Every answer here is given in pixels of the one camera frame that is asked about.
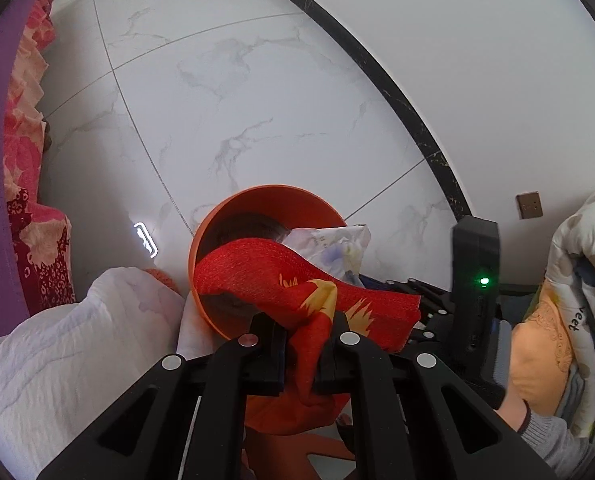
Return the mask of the right hand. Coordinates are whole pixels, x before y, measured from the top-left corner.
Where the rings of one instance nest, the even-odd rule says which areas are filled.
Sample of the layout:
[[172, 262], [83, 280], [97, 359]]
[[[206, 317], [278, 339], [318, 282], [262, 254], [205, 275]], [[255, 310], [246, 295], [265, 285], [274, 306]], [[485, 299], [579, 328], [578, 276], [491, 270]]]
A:
[[529, 418], [531, 410], [521, 398], [512, 380], [508, 382], [506, 396], [496, 414], [515, 432], [519, 432]]

